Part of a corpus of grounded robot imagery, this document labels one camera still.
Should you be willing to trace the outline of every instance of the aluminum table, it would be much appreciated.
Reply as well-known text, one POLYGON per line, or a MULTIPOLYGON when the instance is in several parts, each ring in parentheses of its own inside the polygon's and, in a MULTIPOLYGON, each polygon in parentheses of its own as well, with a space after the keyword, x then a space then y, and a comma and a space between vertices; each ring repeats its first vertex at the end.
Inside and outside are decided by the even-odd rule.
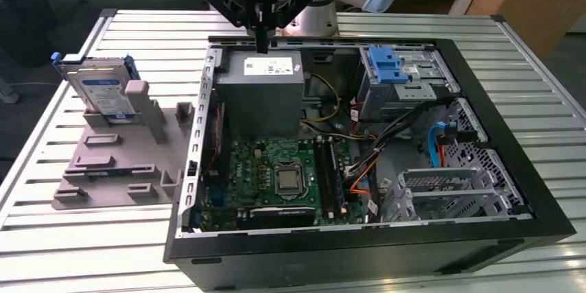
MULTIPOLYGON (((454 39, 578 234, 474 274, 278 292, 586 291, 586 116, 506 23, 487 16, 340 14, 343 36, 454 39)), ((195 100, 208 35, 243 34, 215 12, 104 10, 80 55, 132 54, 161 106, 195 100)), ((84 109, 61 83, 0 186, 1 292, 196 292, 161 262, 171 206, 55 211, 84 109)))

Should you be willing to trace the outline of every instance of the motherboard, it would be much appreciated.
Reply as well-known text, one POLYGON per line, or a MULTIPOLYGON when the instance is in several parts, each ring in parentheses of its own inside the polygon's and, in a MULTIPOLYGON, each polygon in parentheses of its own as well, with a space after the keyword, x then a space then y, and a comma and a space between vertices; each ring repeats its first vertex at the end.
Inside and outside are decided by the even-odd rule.
POLYGON ((232 141, 224 207, 203 212, 203 227, 259 228, 255 218, 263 228, 362 223, 360 201, 346 201, 343 181, 332 179, 350 162, 344 140, 232 141), (326 171, 324 159, 334 171, 326 171))

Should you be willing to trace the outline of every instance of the blue hard drive label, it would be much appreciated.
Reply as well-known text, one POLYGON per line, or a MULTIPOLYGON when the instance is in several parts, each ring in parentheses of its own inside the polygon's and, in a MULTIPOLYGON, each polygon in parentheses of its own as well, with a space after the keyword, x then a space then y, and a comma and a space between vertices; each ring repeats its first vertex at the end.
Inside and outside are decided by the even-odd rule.
POLYGON ((124 95, 120 80, 85 79, 81 80, 81 84, 89 101, 104 117, 112 121, 127 121, 135 117, 136 112, 124 95))
POLYGON ((117 79, 84 79, 81 83, 87 86, 97 86, 97 85, 119 85, 120 80, 117 79))

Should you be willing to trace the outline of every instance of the ram slot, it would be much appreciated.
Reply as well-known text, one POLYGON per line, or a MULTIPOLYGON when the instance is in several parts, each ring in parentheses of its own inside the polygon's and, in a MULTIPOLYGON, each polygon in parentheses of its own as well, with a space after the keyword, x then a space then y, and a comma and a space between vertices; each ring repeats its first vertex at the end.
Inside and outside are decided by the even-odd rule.
POLYGON ((330 141, 315 140, 314 157, 322 214, 327 218, 334 218, 335 215, 344 213, 346 209, 343 209, 343 178, 338 168, 334 144, 330 141))

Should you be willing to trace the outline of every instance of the power supply label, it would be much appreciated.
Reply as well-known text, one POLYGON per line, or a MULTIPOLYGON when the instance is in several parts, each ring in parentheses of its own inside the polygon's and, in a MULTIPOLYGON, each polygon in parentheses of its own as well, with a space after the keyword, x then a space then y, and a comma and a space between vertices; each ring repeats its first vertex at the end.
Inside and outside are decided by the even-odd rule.
POLYGON ((107 118, 124 120, 135 117, 136 112, 124 95, 120 80, 85 79, 81 83, 87 97, 107 118))
POLYGON ((244 75, 292 75, 292 58, 247 58, 244 75))

